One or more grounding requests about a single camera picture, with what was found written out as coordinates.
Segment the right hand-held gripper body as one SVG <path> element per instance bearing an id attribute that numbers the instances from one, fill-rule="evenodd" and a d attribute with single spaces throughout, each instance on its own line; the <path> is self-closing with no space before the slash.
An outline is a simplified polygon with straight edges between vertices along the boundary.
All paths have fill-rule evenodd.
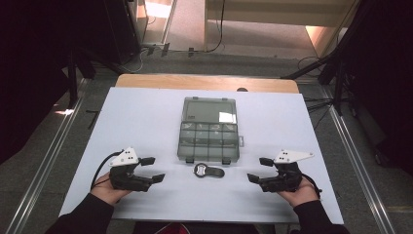
<path id="1" fill-rule="evenodd" d="M 303 176 L 298 162 L 312 157 L 314 154 L 311 152 L 282 149 L 273 159 L 278 174 L 273 177 L 260 178 L 260 187 L 264 192 L 294 192 Z"/>

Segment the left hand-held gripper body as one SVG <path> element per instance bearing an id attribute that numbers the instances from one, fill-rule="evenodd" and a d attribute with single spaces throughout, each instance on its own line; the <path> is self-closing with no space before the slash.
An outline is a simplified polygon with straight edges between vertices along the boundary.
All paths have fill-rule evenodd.
<path id="1" fill-rule="evenodd" d="M 152 185 L 151 178 L 137 176 L 134 170 L 141 166 L 135 150 L 129 147 L 121 151 L 109 164 L 110 181 L 114 189 L 146 192 Z"/>

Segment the person's right hand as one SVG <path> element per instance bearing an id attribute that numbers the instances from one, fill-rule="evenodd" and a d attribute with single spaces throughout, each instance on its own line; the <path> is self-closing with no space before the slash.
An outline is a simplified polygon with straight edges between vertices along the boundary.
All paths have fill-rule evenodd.
<path id="1" fill-rule="evenodd" d="M 304 177 L 295 192 L 282 191 L 279 192 L 279 195 L 283 197 L 292 208 L 319 199 L 315 187 Z"/>

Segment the person's left hand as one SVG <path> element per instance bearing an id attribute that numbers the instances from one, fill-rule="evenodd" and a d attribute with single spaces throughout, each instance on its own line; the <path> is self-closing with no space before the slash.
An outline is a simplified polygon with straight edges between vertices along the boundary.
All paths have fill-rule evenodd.
<path id="1" fill-rule="evenodd" d="M 96 181 L 91 189 L 91 194 L 105 203 L 114 206 L 122 198 L 131 194 L 131 191 L 114 189 L 109 178 L 109 173 L 106 173 Z"/>

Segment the white board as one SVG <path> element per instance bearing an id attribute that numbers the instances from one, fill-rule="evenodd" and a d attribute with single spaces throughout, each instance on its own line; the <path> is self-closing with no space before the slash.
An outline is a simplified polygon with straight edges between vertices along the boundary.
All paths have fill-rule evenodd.
<path id="1" fill-rule="evenodd" d="M 236 101 L 240 159 L 225 167 L 222 178 L 198 178 L 191 165 L 177 157 L 185 98 L 191 90 L 113 88 L 103 104 L 77 172 L 62 205 L 71 212 L 89 192 L 93 176 L 109 168 L 104 158 L 129 146 L 140 157 L 154 157 L 139 167 L 140 176 L 165 174 L 146 192 L 133 192 L 115 207 L 122 219 L 157 221 L 217 221 L 243 223 L 294 222 L 296 214 L 278 194 L 263 192 L 247 175 L 274 176 L 262 157 L 275 158 L 282 149 L 311 152 L 300 170 L 321 190 L 321 201 L 334 223 L 343 218 L 332 189 L 319 144 L 299 94 L 229 92 Z"/>

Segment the black bottle opener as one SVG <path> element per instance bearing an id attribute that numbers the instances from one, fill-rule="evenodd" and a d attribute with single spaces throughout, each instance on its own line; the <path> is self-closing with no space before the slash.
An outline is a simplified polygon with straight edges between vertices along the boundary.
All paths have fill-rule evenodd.
<path id="1" fill-rule="evenodd" d="M 225 176 L 225 172 L 222 169 L 210 167 L 205 163 L 199 163 L 194 167 L 193 173 L 197 177 L 218 177 L 222 178 Z"/>

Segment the clear grey plastic organizer box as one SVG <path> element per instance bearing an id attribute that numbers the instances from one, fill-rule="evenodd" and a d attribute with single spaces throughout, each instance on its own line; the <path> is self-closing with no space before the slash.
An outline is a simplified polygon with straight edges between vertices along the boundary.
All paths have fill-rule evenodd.
<path id="1" fill-rule="evenodd" d="M 240 137 L 236 101 L 187 97 L 183 103 L 177 157 L 186 163 L 236 163 Z"/>

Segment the wooden table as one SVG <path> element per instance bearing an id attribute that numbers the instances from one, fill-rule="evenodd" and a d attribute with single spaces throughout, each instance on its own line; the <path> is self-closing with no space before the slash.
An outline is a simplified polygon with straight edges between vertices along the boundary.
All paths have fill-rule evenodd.
<path id="1" fill-rule="evenodd" d="M 191 74 L 122 74 L 116 87 L 298 94 L 295 81 Z"/>

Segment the black metal stand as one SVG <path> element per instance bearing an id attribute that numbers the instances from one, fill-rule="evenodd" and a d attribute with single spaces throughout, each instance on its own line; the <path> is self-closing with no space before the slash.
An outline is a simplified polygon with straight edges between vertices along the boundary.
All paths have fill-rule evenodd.
<path id="1" fill-rule="evenodd" d="M 69 51 L 67 56 L 69 109 L 73 109 L 78 100 L 76 70 L 79 69 L 86 79 L 93 79 L 95 76 L 95 70 L 91 62 L 91 57 L 90 52 L 84 48 L 74 47 Z"/>

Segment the black tripod stand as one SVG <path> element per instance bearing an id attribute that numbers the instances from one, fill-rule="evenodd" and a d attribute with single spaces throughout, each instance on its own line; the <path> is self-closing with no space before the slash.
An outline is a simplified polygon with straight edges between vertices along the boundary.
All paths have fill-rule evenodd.
<path id="1" fill-rule="evenodd" d="M 354 2 L 352 3 L 350 10 L 347 12 L 344 19 L 344 22 L 347 22 L 348 18 L 352 19 L 348 30 L 343 35 L 342 39 L 338 42 L 337 46 L 329 54 L 322 58 L 319 58 L 318 60 L 310 63 L 303 68 L 300 68 L 294 73 L 282 77 L 282 79 L 295 80 L 322 66 L 322 71 L 318 78 L 318 81 L 321 85 L 328 85 L 333 78 L 336 78 L 334 95 L 331 104 L 339 115 L 342 115 L 341 103 L 343 101 L 342 92 L 345 79 L 344 54 L 345 50 L 349 46 L 349 43 L 351 42 L 352 37 L 357 31 L 357 27 L 360 24 L 360 21 L 362 20 L 362 17 L 357 12 L 360 1 L 361 0 L 354 0 Z"/>

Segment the black cabinet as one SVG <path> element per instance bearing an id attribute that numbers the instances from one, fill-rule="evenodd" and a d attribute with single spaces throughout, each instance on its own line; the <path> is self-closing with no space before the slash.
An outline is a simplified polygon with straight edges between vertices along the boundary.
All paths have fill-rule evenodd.
<path id="1" fill-rule="evenodd" d="M 103 0 L 115 45 L 115 62 L 127 63 L 140 52 L 138 0 Z"/>

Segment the beige wooden platform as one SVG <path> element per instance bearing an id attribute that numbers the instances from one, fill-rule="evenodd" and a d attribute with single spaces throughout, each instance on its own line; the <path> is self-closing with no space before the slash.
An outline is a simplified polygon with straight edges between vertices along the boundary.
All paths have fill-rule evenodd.
<path id="1" fill-rule="evenodd" d="M 205 22 L 219 20 L 304 25 L 317 55 L 325 57 L 360 0 L 205 0 Z"/>

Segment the metal floor rail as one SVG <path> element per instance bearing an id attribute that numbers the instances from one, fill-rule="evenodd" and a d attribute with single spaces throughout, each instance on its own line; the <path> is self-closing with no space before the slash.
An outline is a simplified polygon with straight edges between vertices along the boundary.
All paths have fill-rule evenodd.
<path id="1" fill-rule="evenodd" d="M 41 191 L 49 177 L 55 164 L 56 158 L 62 148 L 71 126 L 84 102 L 86 91 L 91 83 L 90 79 L 82 78 L 78 85 L 78 98 L 74 101 L 71 109 L 63 112 L 63 119 L 48 148 L 35 176 L 31 180 L 27 190 L 19 202 L 18 208 L 9 224 L 5 234 L 21 234 L 23 227 L 27 223 L 31 212 L 41 194 Z"/>
<path id="2" fill-rule="evenodd" d="M 374 225 L 377 234 L 396 234 L 394 224 L 373 183 L 370 173 L 363 163 L 357 143 L 351 134 L 345 117 L 340 115 L 333 106 L 329 108 L 328 113 L 344 146 L 346 156 L 351 165 L 351 172 L 357 179 L 357 188 L 360 189 L 359 193 L 362 195 L 361 198 L 353 201 L 353 205 L 364 202 L 364 205 L 361 206 L 361 212 L 353 211 L 350 220 L 356 224 L 370 221 Z"/>

